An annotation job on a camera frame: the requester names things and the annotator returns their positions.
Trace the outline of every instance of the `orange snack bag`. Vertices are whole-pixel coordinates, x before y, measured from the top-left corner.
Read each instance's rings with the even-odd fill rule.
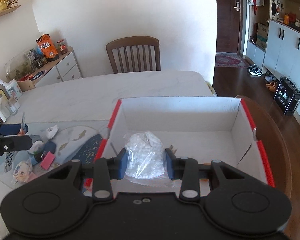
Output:
[[[36,40],[42,53],[47,58],[47,61],[54,61],[59,58],[58,51],[54,46],[49,34],[42,35],[38,40]]]

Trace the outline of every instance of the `pink sponge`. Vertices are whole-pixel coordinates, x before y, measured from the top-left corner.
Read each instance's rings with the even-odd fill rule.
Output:
[[[48,170],[50,165],[52,164],[53,160],[55,159],[56,157],[51,153],[51,152],[48,152],[46,157],[43,159],[43,161],[40,163],[40,166],[45,169],[45,170]]]

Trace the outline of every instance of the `doormat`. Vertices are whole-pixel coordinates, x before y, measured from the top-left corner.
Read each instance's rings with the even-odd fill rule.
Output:
[[[216,54],[215,66],[248,68],[249,64],[244,59],[242,59],[239,55]]]

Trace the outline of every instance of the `open box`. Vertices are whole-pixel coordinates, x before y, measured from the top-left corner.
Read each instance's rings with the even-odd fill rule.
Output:
[[[96,155],[115,157],[124,147],[125,134],[151,131],[165,148],[177,149],[177,157],[198,163],[221,160],[275,187],[272,171],[255,123],[243,99],[222,97],[143,97],[119,99],[111,120],[109,139],[104,139]],[[117,192],[165,192],[180,190],[141,186],[127,179],[112,181]],[[200,181],[201,196],[210,192]]]

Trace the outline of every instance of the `door lock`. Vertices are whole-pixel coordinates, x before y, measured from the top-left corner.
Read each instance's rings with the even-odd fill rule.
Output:
[[[234,8],[237,10],[237,12],[240,11],[240,0],[236,0],[236,6],[234,6]]]

